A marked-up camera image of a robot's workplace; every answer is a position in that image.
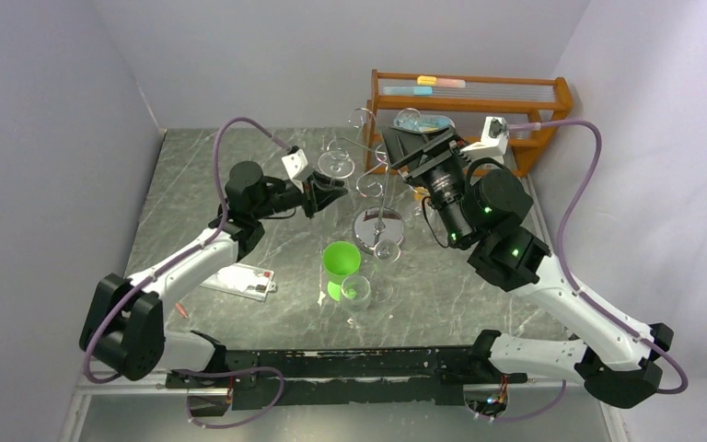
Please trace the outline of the orange plastic wine glass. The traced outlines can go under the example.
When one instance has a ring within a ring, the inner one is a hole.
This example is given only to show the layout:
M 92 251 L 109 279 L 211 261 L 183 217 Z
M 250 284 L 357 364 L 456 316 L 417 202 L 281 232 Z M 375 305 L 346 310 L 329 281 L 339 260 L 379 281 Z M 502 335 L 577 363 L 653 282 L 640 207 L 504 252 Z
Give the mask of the orange plastic wine glass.
M 415 187 L 413 189 L 413 199 L 420 202 L 424 197 L 428 197 L 429 192 L 423 187 Z

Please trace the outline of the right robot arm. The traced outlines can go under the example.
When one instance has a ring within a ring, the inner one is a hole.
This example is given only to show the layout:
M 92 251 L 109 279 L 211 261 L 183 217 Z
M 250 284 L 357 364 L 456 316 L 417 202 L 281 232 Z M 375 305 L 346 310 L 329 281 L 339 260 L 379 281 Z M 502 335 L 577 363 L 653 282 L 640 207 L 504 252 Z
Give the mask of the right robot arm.
M 486 283 L 540 306 L 572 334 L 569 341 L 482 331 L 468 352 L 466 379 L 504 381 L 529 374 L 581 385 L 599 401 L 630 409 L 661 392 L 673 338 L 613 308 L 569 271 L 557 248 L 523 225 L 532 197 L 502 162 L 473 158 L 454 128 L 381 131 L 388 166 L 428 193 L 450 249 L 465 250 Z

